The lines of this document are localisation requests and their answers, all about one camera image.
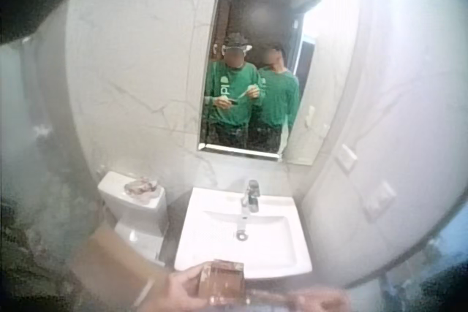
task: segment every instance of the sink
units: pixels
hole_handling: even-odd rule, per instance
[[[193,188],[175,268],[223,259],[244,263],[245,278],[275,278],[312,271],[292,197],[258,198],[259,212],[241,212],[244,195]],[[248,238],[236,237],[239,229]]]

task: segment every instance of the toilet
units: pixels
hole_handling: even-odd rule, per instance
[[[159,261],[162,241],[168,227],[165,190],[156,186],[147,204],[129,196],[124,187],[134,178],[108,172],[98,185],[99,192],[118,222],[114,230],[146,259]]]

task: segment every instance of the chrome faucet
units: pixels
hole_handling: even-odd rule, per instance
[[[249,213],[258,212],[258,197],[260,196],[260,187],[256,180],[249,180],[249,186],[245,192],[244,197],[241,200],[242,212],[245,213],[247,210]]]

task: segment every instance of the package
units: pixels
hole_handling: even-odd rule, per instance
[[[215,260],[203,268],[198,296],[210,305],[245,303],[244,264]]]

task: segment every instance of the green shirt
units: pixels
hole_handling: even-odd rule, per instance
[[[256,99],[250,99],[247,95],[240,97],[253,84],[258,85],[260,96]],[[213,105],[213,98],[221,95],[236,99],[237,104],[228,110],[219,109]],[[254,65],[246,62],[241,68],[233,69],[223,60],[210,64],[205,84],[205,113],[210,122],[245,126],[250,121],[252,105],[260,106],[264,95],[263,84]]]
[[[261,122],[272,126],[287,125],[291,132],[299,108],[299,81],[290,71],[275,73],[269,68],[260,69],[265,83],[265,98],[259,111]]]

